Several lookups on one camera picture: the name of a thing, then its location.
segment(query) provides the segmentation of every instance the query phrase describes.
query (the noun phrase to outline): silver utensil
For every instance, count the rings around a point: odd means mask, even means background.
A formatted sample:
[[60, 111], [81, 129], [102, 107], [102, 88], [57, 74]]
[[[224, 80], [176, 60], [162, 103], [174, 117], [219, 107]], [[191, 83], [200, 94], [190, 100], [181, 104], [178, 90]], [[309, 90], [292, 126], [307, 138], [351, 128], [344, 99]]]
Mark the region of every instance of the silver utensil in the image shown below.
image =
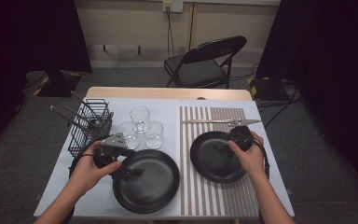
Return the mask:
[[228, 127], [240, 127], [261, 122], [261, 119], [188, 119], [183, 123], [227, 123]]
[[99, 126], [100, 126], [100, 124], [98, 124], [98, 123], [93, 123], [93, 122], [91, 122], [88, 118], [83, 117], [83, 116], [81, 116], [80, 114], [76, 113], [75, 110], [73, 110], [71, 107], [69, 107], [69, 106], [67, 106], [67, 105], [64, 107], [64, 109], [65, 109], [66, 111], [68, 111], [69, 113], [71, 113], [72, 115], [77, 116], [79, 119], [83, 119], [84, 121], [86, 121], [86, 122], [89, 124], [89, 127], [99, 127]]
[[84, 105], [86, 108], [89, 109], [89, 111], [91, 111], [92, 114], [94, 114], [95, 117], [98, 117], [98, 115], [94, 112], [94, 110], [89, 106], [89, 104], [87, 104], [86, 102], [84, 102], [79, 95], [77, 95], [74, 91], [71, 91], [71, 94], [78, 100], [78, 102], [80, 102], [82, 105]]
[[75, 122], [74, 120], [72, 120], [71, 118], [69, 118], [68, 116], [66, 116], [60, 109], [58, 109], [56, 106], [52, 105], [50, 107], [50, 110], [53, 111], [55, 114], [61, 116], [62, 118], [66, 119], [67, 121], [69, 121], [70, 123], [72, 123], [73, 125], [75, 125], [77, 128], [79, 128], [80, 130], [82, 130], [85, 133], [88, 133], [89, 135], [91, 135], [92, 138], [97, 138], [99, 137], [99, 133], [100, 131], [104, 128], [104, 126], [108, 123], [109, 120], [112, 119], [113, 117], [113, 113], [110, 113], [109, 116], [107, 117], [107, 119], [98, 127], [95, 126], [89, 126], [89, 127], [84, 127], [83, 125]]

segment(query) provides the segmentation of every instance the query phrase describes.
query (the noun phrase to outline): striped placemat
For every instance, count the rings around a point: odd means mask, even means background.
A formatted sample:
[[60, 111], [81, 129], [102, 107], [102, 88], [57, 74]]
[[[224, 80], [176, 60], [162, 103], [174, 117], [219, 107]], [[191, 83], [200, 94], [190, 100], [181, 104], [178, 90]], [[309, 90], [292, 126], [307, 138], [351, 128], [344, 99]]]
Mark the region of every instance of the striped placemat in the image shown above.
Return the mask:
[[[180, 121], [186, 119], [245, 119], [242, 108], [180, 106]], [[257, 217], [258, 204], [248, 175], [231, 184], [216, 184], [202, 177], [190, 160], [194, 139], [209, 131], [229, 132], [227, 124], [180, 125], [181, 215]]]

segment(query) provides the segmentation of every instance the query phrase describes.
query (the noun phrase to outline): wall outlet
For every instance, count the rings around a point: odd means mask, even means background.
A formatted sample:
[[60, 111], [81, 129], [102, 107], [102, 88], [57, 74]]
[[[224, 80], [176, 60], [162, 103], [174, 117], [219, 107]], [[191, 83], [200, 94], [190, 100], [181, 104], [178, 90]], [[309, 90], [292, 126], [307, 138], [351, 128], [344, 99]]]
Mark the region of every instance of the wall outlet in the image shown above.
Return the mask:
[[173, 12], [183, 12], [183, 2], [173, 2]]
[[173, 1], [162, 1], [162, 11], [173, 10]]

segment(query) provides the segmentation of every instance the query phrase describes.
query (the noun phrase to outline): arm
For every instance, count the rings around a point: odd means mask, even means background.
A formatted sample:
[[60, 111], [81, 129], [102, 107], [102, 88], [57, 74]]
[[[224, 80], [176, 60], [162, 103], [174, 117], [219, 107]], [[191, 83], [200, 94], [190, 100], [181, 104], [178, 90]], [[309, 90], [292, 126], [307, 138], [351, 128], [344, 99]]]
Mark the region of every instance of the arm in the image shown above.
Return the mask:
[[[101, 146], [100, 141], [94, 142], [84, 154], [93, 154]], [[120, 167], [121, 163], [116, 161], [104, 168], [99, 169], [91, 156], [83, 156], [76, 165], [68, 183], [57, 196], [54, 202], [36, 220], [40, 223], [62, 223], [66, 216], [74, 208], [77, 201], [92, 189], [102, 177], [113, 173]]]
[[[263, 138], [252, 132], [256, 141], [263, 144]], [[264, 171], [263, 153], [258, 146], [252, 144], [247, 151], [242, 151], [233, 141], [228, 141], [229, 147], [240, 159], [242, 168], [248, 173], [255, 187], [255, 194], [260, 206], [260, 212], [266, 224], [295, 223], [284, 208], [281, 200], [269, 183]]]

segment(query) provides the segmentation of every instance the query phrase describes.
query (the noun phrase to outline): clear glass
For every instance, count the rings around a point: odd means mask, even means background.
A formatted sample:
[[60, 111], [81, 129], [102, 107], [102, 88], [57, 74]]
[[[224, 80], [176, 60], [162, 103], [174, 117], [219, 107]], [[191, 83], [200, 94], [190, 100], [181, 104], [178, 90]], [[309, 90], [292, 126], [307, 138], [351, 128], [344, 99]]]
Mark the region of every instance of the clear glass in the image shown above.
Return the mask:
[[164, 127], [156, 120], [147, 123], [147, 130], [144, 130], [145, 143], [149, 148], [159, 148], [162, 146]]
[[126, 139], [127, 148], [135, 149], [139, 145], [139, 136], [136, 131], [136, 125], [131, 121], [125, 121], [118, 125], [118, 133], [123, 133], [124, 138]]
[[138, 133], [148, 130], [147, 123], [149, 122], [150, 112], [145, 106], [139, 105], [134, 107], [130, 112], [132, 122], [136, 125]]

